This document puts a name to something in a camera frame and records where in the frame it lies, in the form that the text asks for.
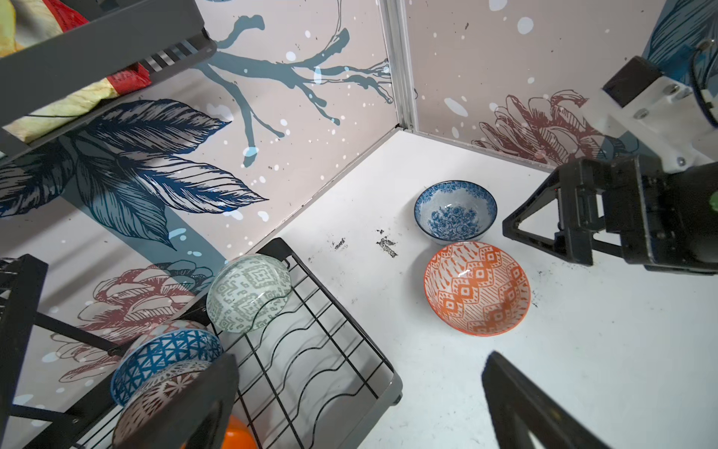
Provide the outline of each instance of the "tree branch illustration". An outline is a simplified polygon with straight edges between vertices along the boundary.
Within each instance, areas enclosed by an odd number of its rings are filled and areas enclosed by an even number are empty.
[[[238,76],[245,78],[263,78],[276,80],[284,84],[289,89],[298,88],[307,97],[309,102],[314,105],[317,111],[327,120],[331,120],[336,125],[341,125],[338,117],[331,116],[326,112],[327,101],[318,97],[312,90],[314,85],[334,84],[334,83],[351,83],[359,85],[367,89],[373,89],[379,94],[386,103],[393,103],[393,98],[386,85],[391,84],[391,73],[389,70],[388,60],[385,59],[369,68],[356,68],[349,65],[337,65],[334,67],[321,68],[320,65],[326,63],[333,55],[341,53],[349,43],[349,31],[341,28],[342,12],[341,0],[337,0],[338,20],[334,34],[329,39],[325,48],[305,60],[291,63],[273,63],[268,60],[255,60],[249,57],[232,55],[230,53],[217,51],[217,53],[206,63],[196,66],[198,70],[207,76],[211,81],[221,85],[229,92],[237,102],[242,113],[244,122],[245,135],[247,137],[248,149],[244,154],[244,166],[249,167],[254,163],[257,155],[256,141],[254,139],[253,120],[263,128],[270,131],[277,137],[284,137],[284,133],[272,128],[270,125],[262,121],[254,112],[246,97],[242,94],[236,82],[226,80],[222,77],[219,70],[225,70]],[[217,48],[225,50],[231,47],[240,34],[247,29],[264,30],[264,19],[262,16],[242,16],[239,17],[232,32],[226,39],[217,43]],[[307,78],[302,75],[305,70],[314,72],[313,78]]]

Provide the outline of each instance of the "orange patterned bowl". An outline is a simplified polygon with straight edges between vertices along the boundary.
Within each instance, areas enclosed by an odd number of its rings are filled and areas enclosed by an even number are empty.
[[[516,327],[531,305],[526,273],[504,251],[480,241],[457,242],[434,255],[424,293],[446,324],[484,337]]]

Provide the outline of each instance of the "printed wallpaper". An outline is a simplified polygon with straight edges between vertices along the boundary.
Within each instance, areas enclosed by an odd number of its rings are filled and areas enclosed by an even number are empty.
[[[0,254],[47,262],[40,311],[118,343],[397,123],[374,1],[197,4],[211,60],[0,167]],[[35,327],[14,402],[67,409],[117,361]],[[11,418],[3,448],[46,425]]]
[[[688,84],[691,49],[718,37],[715,0],[404,1],[419,131],[551,166],[649,152],[579,107],[636,55]],[[697,63],[714,93],[717,53]]]

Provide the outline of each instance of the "red fabric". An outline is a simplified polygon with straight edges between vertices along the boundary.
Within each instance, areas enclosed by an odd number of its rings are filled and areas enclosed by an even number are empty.
[[[68,32],[73,28],[88,23],[88,20],[76,10],[68,7],[60,0],[42,0],[45,6],[52,12],[52,15],[60,25],[62,32]],[[134,92],[152,84],[149,79],[149,72],[142,64],[134,63],[123,70],[120,70],[107,77],[118,95]]]
[[[108,76],[107,81],[110,82],[119,95],[134,92],[152,84],[149,79],[149,72],[140,63],[134,63],[125,70],[120,70]]]
[[[82,14],[76,10],[70,8],[60,0],[42,0],[45,6],[55,16],[57,24],[60,25],[62,32],[70,31],[72,28],[77,28],[80,25],[88,23],[88,20],[83,17]]]

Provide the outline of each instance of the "blue geometric bowl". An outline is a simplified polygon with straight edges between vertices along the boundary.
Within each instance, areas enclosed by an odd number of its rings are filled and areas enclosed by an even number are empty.
[[[444,181],[426,189],[416,200],[419,228],[440,244],[478,239],[496,219],[494,197],[468,181]]]
[[[214,361],[222,354],[222,343],[213,333],[183,329],[166,333],[137,348],[125,358],[112,376],[110,394],[125,406],[147,379],[183,360]]]

